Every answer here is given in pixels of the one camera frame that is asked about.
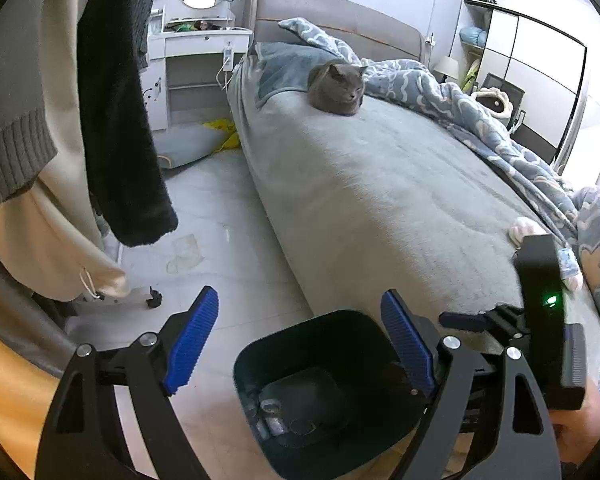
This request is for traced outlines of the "right hand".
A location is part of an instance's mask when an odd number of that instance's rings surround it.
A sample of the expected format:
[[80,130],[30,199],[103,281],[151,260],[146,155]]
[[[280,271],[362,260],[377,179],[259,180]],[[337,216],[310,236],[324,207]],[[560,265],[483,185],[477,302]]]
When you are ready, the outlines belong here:
[[600,390],[591,378],[586,383],[580,410],[550,410],[560,460],[580,465],[600,440]]

